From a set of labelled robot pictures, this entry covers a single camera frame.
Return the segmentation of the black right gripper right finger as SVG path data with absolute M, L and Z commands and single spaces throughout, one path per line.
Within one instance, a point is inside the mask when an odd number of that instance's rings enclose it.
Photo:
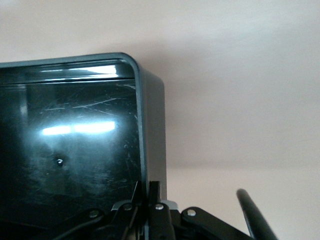
M 179 212 L 161 199 L 161 183 L 151 181 L 148 194 L 148 240 L 251 240 L 207 211 L 191 206 Z

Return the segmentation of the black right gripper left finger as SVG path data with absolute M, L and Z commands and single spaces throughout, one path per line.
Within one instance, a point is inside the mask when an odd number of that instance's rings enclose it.
M 67 219 L 57 240 L 140 240 L 139 204 L 137 181 L 130 200 L 116 202 L 109 213 L 92 208 Z

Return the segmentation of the black rectangular plastic tray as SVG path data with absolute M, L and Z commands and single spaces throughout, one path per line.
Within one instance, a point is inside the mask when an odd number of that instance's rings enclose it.
M 0 63 L 0 240 L 109 214 L 160 182 L 165 86 L 125 53 Z

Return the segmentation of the brown table cover sheet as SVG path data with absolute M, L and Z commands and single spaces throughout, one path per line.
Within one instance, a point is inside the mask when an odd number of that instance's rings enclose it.
M 320 0 L 0 0 L 0 63 L 124 52 L 165 85 L 167 196 L 320 240 Z

